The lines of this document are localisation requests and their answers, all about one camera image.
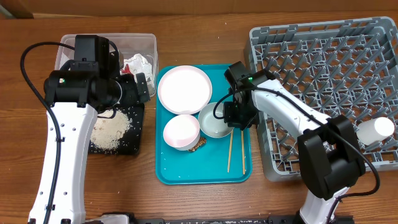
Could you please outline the white paper napkin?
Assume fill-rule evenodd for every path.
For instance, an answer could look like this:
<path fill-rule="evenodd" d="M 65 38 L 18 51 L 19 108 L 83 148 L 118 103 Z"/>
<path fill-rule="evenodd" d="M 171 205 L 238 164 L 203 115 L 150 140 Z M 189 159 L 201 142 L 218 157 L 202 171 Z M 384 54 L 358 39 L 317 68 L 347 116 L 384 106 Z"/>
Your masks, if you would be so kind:
<path fill-rule="evenodd" d="M 124 59 L 124 66 L 125 64 L 129 65 L 131 74 L 135 75 L 137 73 L 143 73 L 145 75 L 148 90 L 150 90 L 150 94 L 153 94 L 155 90 L 155 76 L 152 72 L 152 65 L 149 61 L 143 55 L 135 54 L 129 59 Z"/>

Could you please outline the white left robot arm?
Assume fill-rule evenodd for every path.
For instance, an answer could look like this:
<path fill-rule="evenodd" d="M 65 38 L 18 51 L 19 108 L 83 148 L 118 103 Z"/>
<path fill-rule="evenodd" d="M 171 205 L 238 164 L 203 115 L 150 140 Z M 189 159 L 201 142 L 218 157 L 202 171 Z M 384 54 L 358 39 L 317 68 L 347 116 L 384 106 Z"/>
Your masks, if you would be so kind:
<path fill-rule="evenodd" d="M 44 83 L 48 130 L 39 191 L 29 223 L 84 223 L 84 184 L 91 134 L 98 115 L 114 108 L 129 126 L 110 154 L 139 151 L 144 103 L 149 91 L 143 73 L 112 77 L 96 71 L 54 70 Z"/>

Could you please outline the right wooden chopstick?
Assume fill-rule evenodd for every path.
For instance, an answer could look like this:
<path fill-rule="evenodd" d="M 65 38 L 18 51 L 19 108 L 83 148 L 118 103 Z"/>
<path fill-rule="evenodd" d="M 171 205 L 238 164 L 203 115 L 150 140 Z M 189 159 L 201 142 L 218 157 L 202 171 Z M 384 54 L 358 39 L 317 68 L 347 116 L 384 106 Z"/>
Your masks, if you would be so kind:
<path fill-rule="evenodd" d="M 242 155 L 242 169 L 243 175 L 246 174 L 246 161 L 245 161 L 245 150 L 244 150 L 244 131 L 241 130 L 241 155 Z"/>

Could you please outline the black waste tray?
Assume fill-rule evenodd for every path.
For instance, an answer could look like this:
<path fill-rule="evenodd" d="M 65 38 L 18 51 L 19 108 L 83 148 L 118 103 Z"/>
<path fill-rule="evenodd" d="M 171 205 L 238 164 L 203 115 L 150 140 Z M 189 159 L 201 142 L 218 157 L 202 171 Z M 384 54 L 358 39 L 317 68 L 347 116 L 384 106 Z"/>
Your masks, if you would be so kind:
<path fill-rule="evenodd" d="M 113 118 L 117 110 L 122 113 L 127 114 L 127 116 L 132 119 L 131 128 L 127 131 L 124 137 L 121 139 L 121 145 L 111 152 L 105 152 L 99 149 L 95 149 L 90 141 L 88 152 L 90 154 L 110 154 L 110 155 L 136 155 L 139 153 L 139 148 L 141 144 L 141 133 L 143 129 L 144 122 L 144 109 L 143 104 L 138 104 L 130 108 L 115 109 L 113 110 L 113 115 L 109 118 Z"/>

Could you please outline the clear plastic waste bin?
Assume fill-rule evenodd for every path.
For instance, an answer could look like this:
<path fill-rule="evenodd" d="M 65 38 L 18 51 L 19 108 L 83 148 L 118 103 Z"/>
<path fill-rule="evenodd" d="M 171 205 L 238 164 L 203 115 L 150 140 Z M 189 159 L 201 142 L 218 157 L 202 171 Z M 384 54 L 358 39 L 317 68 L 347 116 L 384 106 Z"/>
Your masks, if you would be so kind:
<path fill-rule="evenodd" d="M 124 67 L 124 59 L 129 59 L 135 54 L 143 55 L 152 65 L 152 72 L 155 76 L 154 85 L 155 90 L 150 97 L 156 94 L 156 79 L 159 72 L 159 60 L 157 53 L 157 39 L 154 34 L 140 34 L 140 33 L 103 33 L 103 34 L 67 34 L 61 39 L 61 43 L 75 46 L 76 35 L 98 35 L 105 37 L 116 44 L 119 50 L 119 62 L 121 69 Z M 68 60 L 74 59 L 74 51 L 68 48 L 59 47 L 57 57 L 55 60 L 55 70 L 59 68 Z"/>

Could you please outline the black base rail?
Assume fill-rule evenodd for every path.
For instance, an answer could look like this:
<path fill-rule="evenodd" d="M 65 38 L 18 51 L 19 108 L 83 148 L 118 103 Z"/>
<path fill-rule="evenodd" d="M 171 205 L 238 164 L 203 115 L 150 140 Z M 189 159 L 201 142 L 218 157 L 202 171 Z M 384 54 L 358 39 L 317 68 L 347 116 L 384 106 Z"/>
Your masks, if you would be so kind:
<path fill-rule="evenodd" d="M 293 224 L 299 223 L 298 215 L 274 215 L 267 218 L 239 219 L 188 219 L 164 220 L 162 218 L 138 219 L 133 213 L 108 212 L 102 216 L 86 220 L 85 223 L 130 223 L 130 224 Z"/>

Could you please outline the spilled rice pile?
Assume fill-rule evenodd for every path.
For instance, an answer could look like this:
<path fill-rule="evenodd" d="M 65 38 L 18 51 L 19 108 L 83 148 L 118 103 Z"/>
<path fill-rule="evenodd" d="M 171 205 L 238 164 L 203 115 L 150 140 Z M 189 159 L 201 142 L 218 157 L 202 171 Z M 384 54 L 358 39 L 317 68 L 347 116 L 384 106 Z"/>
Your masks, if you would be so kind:
<path fill-rule="evenodd" d="M 113 118 L 113 110 L 107 110 L 103 114 L 104 118 L 98 118 L 91 134 L 91 143 L 95 149 L 105 152 L 115 151 L 121 145 L 121 139 L 131 128 L 131 121 L 127 114 L 120 110 L 116 111 Z"/>

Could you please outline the grey dishwasher rack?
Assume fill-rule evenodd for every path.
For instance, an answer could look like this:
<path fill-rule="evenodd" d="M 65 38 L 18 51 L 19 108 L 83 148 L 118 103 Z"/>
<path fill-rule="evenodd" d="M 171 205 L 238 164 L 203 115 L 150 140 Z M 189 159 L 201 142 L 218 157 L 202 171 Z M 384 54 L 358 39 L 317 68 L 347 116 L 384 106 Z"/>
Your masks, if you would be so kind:
<path fill-rule="evenodd" d="M 267 69 L 294 96 L 354 125 L 381 116 L 396 126 L 392 136 L 366 146 L 377 171 L 397 170 L 397 26 L 390 17 L 252 28 L 244 48 L 252 73 Z M 265 177 L 300 178 L 293 137 L 259 113 L 257 136 Z"/>

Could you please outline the white cup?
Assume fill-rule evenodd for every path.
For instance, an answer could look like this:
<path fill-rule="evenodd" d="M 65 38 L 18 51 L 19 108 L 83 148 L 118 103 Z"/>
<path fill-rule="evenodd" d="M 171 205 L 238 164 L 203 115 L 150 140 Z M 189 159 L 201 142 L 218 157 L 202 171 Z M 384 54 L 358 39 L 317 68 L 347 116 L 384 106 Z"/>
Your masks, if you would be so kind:
<path fill-rule="evenodd" d="M 385 140 L 394 133 L 394 123 L 386 117 L 379 117 L 358 125 L 358 139 L 365 145 Z"/>

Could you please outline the pink bowl with rice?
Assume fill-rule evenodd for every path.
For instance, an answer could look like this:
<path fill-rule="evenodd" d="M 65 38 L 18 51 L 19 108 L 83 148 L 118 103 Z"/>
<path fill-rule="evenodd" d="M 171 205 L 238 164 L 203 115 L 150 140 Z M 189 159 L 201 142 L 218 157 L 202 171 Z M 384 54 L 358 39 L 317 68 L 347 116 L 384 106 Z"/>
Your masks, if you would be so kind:
<path fill-rule="evenodd" d="M 188 151 L 199 142 L 200 124 L 192 115 L 175 116 L 165 125 L 163 139 L 176 150 Z"/>

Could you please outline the wooden chopstick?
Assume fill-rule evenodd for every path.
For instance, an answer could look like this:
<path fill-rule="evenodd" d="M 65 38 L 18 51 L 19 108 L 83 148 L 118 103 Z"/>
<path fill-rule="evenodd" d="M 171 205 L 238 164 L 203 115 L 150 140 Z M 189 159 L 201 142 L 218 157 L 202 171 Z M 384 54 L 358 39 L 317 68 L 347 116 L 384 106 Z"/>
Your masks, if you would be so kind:
<path fill-rule="evenodd" d="M 228 166 L 227 166 L 227 172 L 229 173 L 230 167 L 231 167 L 231 154 L 232 154 L 232 146 L 233 146 L 233 135 L 234 135 L 234 130 L 232 129 L 230 132 L 230 139 L 229 139 L 229 151 L 228 151 Z"/>
<path fill-rule="evenodd" d="M 245 161 L 245 150 L 244 150 L 244 131 L 241 130 L 241 155 L 242 155 L 242 169 L 243 175 L 246 174 L 246 161 Z"/>

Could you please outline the large pink plate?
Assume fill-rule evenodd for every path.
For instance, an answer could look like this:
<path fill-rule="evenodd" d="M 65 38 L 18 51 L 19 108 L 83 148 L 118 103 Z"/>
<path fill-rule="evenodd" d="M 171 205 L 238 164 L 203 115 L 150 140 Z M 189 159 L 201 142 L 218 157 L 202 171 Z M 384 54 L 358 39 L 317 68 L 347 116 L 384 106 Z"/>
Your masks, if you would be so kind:
<path fill-rule="evenodd" d="M 181 65 L 167 71 L 158 84 L 158 99 L 174 114 L 195 114 L 211 99 L 213 87 L 200 68 Z"/>

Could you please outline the brown food scrap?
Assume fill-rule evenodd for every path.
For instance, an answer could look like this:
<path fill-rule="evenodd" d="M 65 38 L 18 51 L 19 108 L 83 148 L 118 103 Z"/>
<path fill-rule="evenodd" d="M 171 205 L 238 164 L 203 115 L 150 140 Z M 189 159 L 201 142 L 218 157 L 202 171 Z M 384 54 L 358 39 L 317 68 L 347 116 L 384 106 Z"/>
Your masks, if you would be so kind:
<path fill-rule="evenodd" d="M 191 149 L 189 149 L 189 152 L 195 152 L 197 151 L 200 147 L 204 146 L 206 144 L 206 138 L 204 137 L 200 137 L 199 141 L 197 142 L 197 144 L 195 146 L 193 146 Z"/>

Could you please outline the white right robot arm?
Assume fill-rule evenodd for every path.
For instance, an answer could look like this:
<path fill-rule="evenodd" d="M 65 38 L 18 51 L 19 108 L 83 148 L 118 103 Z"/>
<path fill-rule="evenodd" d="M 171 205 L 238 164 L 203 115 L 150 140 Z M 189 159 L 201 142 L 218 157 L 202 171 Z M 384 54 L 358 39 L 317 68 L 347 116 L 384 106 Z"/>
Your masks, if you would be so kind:
<path fill-rule="evenodd" d="M 343 115 L 331 118 L 313 110 L 267 70 L 250 74 L 244 65 L 234 64 L 224 76 L 233 100 L 220 100 L 224 104 L 221 119 L 229 127 L 244 130 L 264 112 L 296 140 L 308 194 L 294 223 L 334 223 L 338 203 L 350 197 L 349 188 L 366 171 L 366 158 L 351 121 Z"/>

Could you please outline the red snack wrapper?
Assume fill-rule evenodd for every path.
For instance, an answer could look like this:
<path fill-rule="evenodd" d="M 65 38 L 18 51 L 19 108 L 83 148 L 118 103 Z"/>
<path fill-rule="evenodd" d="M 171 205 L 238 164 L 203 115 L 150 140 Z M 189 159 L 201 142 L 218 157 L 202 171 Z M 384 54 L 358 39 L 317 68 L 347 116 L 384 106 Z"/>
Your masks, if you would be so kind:
<path fill-rule="evenodd" d="M 125 66 L 120 70 L 121 75 L 125 75 L 125 74 L 130 74 L 130 68 L 128 64 L 125 64 Z"/>

